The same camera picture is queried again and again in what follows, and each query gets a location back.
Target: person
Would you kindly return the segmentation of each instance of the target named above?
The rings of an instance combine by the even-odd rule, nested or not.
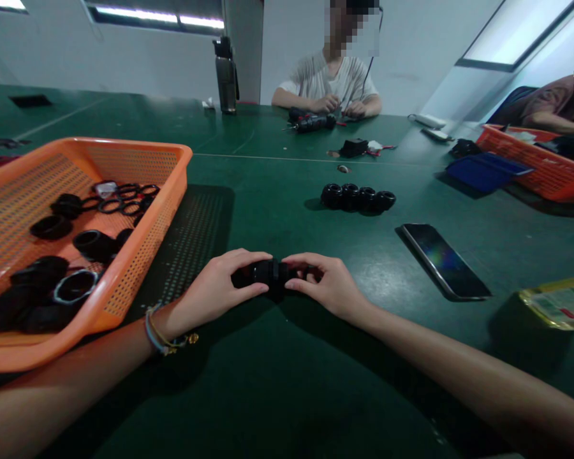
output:
[[[340,109],[352,119],[378,115],[383,104],[367,66],[356,57],[342,56],[374,4],[370,0],[331,0],[330,35],[325,38],[323,50],[297,64],[276,89],[272,105],[318,114]]]
[[[574,135],[574,75],[568,75],[504,107],[495,124]]]
[[[185,295],[153,315],[167,340],[217,319],[268,290],[237,289],[231,275],[265,252],[212,259]],[[372,304],[337,258],[303,253],[286,288],[382,341],[494,427],[527,457],[574,458],[574,400],[510,365]],[[0,388],[0,458],[33,457],[156,352],[144,319],[74,350]]]

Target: green workbench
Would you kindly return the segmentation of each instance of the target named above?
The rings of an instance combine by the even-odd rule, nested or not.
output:
[[[0,87],[0,137],[32,141],[10,154],[67,136],[193,149],[188,191],[126,322],[178,296],[216,254],[318,252],[342,258],[374,303],[574,397],[574,333],[541,327],[513,295],[574,277],[574,217],[447,182],[449,146],[406,118],[296,135],[281,131],[286,111],[267,106],[224,116],[197,101],[46,90],[54,106],[22,110],[6,98],[15,92],[40,90]],[[446,130],[480,134],[473,125]],[[349,161],[327,155],[353,137],[398,148]],[[327,210],[319,196],[332,182],[387,189],[397,203],[374,217]],[[448,301],[396,233],[407,222],[437,227],[493,298]],[[444,458],[506,450],[453,397],[308,298],[256,298],[198,333],[195,346],[126,378],[45,456]]]

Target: forearm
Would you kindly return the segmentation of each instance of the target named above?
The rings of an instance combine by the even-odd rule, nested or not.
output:
[[[173,314],[154,315],[167,339],[180,334]],[[154,352],[137,321],[0,388],[0,458],[36,456]]]
[[[526,128],[543,129],[563,135],[574,135],[574,122],[553,113],[534,113],[523,120]]]
[[[381,113],[381,110],[383,109],[383,102],[381,98],[378,96],[378,94],[374,94],[366,98],[366,100],[364,101],[364,105],[365,105],[366,118],[377,116],[379,113]]]
[[[277,88],[272,97],[272,105],[277,105],[283,108],[297,107],[302,110],[310,110],[314,101],[296,96],[294,93]]]
[[[574,400],[517,368],[370,303],[348,318],[434,379],[527,457],[574,457]]]

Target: orange plastic basket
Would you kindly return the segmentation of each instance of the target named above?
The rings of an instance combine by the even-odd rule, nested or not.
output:
[[[0,372],[38,367],[73,347],[82,337],[121,324],[187,189],[191,149],[184,145],[96,138],[67,138],[0,168],[0,294],[10,275],[44,255],[59,255],[70,266],[100,272],[72,245],[75,235],[100,230],[115,237],[132,228],[133,217],[84,212],[74,229],[57,241],[34,238],[29,227],[50,215],[61,193],[90,195],[102,180],[155,184],[161,190],[72,322],[59,333],[0,333]]]
[[[543,198],[561,203],[574,203],[574,161],[535,145],[515,139],[499,130],[500,126],[484,125],[485,131],[477,144],[483,151],[526,164],[535,171],[515,180]],[[536,129],[511,127],[510,131],[525,131],[536,136],[537,142],[550,142],[558,134]]]

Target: white wall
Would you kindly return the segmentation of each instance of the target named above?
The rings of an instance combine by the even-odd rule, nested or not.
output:
[[[246,3],[253,20],[261,21],[261,2]],[[29,15],[0,11],[2,84],[219,98],[213,37],[95,24],[80,0],[25,5]],[[233,18],[228,25],[235,34],[241,98],[256,101],[260,72],[251,56],[261,53],[261,25]]]
[[[423,111],[486,121],[519,86],[544,86],[574,72],[574,17],[518,73],[454,67]]]
[[[371,75],[383,113],[420,112],[500,2],[381,0],[385,19]],[[323,47],[324,19],[325,0],[265,1],[261,103],[271,102],[302,56]]]

